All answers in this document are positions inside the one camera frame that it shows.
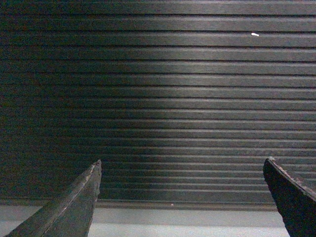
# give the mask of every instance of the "corrugated metal surface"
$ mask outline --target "corrugated metal surface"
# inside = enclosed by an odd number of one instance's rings
[[[51,198],[97,159],[106,200],[273,203],[269,156],[316,182],[314,1],[0,14],[0,198]]]

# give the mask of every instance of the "dark gray shutter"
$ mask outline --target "dark gray shutter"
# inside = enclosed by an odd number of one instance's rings
[[[271,204],[268,157],[316,181],[315,1],[0,14],[0,198],[52,198],[97,159],[112,201]]]

